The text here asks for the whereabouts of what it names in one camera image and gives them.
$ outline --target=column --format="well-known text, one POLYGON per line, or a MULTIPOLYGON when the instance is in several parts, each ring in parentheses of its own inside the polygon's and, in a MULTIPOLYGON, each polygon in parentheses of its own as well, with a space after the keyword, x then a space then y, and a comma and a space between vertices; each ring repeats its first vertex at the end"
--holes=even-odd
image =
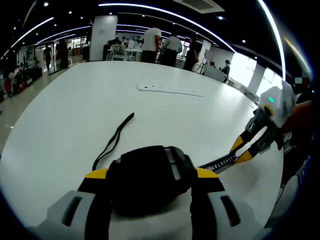
POLYGON ((118 16, 96 16, 92 26, 90 43, 90 61, 101 61, 103 59, 104 45, 115 39, 118 16))
POLYGON ((248 90, 253 95, 256 95, 258 91, 262 78, 264 77, 265 70, 266 69, 263 66, 260 66, 259 64, 255 66, 254 73, 248 86, 248 90))

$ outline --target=white ruler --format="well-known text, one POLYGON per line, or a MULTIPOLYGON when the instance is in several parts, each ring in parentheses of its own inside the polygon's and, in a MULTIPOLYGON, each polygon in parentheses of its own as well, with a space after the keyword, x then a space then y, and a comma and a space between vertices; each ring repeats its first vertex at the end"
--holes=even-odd
POLYGON ((203 97, 203 95, 199 94, 194 90, 189 89, 180 89, 175 87, 164 87, 164 86, 156 86, 156 85, 142 85, 138 84, 136 86, 140 91, 150 91, 150 92, 163 92, 163 93, 172 93, 172 94, 185 94, 185 95, 193 95, 198 97, 203 97))

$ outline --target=black ruler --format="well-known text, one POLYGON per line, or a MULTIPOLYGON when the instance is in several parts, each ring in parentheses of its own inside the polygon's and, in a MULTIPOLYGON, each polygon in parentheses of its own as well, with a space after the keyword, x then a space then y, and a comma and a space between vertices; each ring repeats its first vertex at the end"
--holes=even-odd
POLYGON ((199 168, 207 169, 215 172, 216 174, 219 174, 231 167, 237 159, 238 158, 234 153, 229 153, 228 155, 225 155, 217 160, 199 166, 199 168))

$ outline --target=black strap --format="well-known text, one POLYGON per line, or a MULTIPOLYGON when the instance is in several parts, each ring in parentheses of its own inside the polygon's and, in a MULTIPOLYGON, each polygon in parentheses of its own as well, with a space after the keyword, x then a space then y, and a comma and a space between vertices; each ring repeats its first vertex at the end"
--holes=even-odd
POLYGON ((125 126, 134 116, 135 116, 135 113, 134 113, 134 112, 131 113, 131 114, 123 121, 123 123, 121 123, 120 126, 116 129, 115 134, 114 134, 113 137, 109 140, 109 142, 108 142, 108 144, 106 145, 105 149, 99 154, 99 156, 98 156, 98 157, 96 158, 96 160, 94 161, 93 166, 92 166, 92 171, 94 171, 94 170, 97 169, 97 165, 98 165, 99 161, 100 161, 103 157, 105 157, 106 155, 108 155, 109 153, 111 153, 111 152, 115 149, 116 145, 117 145, 118 142, 119 142, 120 133, 121 133, 122 129, 124 128, 124 126, 125 126), (110 151, 108 151, 108 152, 106 152, 106 153, 104 154, 104 152, 108 149, 109 145, 110 145, 115 139, 116 139, 116 141, 115 141, 115 144, 114 144, 113 148, 112 148, 110 151))
POLYGON ((226 170, 227 168, 231 167, 232 164, 237 160, 237 156, 235 153, 229 153, 217 160, 199 166, 201 169, 208 169, 216 174, 221 173, 222 171, 226 170))

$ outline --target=air conditioner vent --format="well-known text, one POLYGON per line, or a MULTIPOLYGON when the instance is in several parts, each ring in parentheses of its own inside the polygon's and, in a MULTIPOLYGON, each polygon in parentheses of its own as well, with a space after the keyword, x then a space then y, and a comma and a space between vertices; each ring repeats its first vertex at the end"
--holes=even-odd
POLYGON ((225 10, 211 0, 173 0, 201 14, 224 12, 225 10))

